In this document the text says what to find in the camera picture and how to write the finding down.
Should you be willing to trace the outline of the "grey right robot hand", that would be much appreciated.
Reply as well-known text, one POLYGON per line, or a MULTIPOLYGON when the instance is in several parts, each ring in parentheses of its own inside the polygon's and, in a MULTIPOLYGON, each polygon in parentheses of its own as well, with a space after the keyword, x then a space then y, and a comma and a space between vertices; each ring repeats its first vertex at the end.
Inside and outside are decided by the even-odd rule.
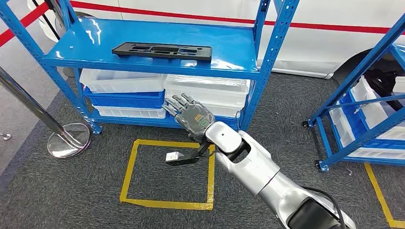
POLYGON ((196 142, 205 140, 205 131, 215 117, 203 104, 186 93, 165 98, 162 107, 189 133, 196 142))

